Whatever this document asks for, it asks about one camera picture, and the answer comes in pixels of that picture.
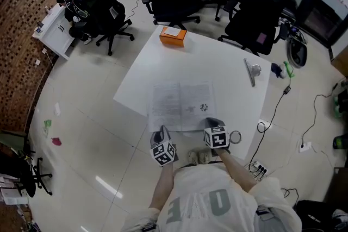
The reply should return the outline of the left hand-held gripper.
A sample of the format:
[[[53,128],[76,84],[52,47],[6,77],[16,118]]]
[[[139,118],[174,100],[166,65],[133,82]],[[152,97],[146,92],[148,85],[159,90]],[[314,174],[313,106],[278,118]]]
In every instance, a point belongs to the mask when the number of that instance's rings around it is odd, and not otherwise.
[[[150,155],[160,167],[178,161],[176,146],[166,126],[161,126],[152,134],[150,144]]]

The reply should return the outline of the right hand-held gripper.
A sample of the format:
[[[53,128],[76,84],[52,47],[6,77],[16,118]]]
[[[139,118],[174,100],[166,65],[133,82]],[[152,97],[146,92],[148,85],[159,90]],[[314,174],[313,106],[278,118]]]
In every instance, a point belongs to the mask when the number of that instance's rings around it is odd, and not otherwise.
[[[207,117],[204,123],[204,142],[211,149],[212,155],[217,155],[217,149],[230,153],[230,140],[225,123],[212,117]]]

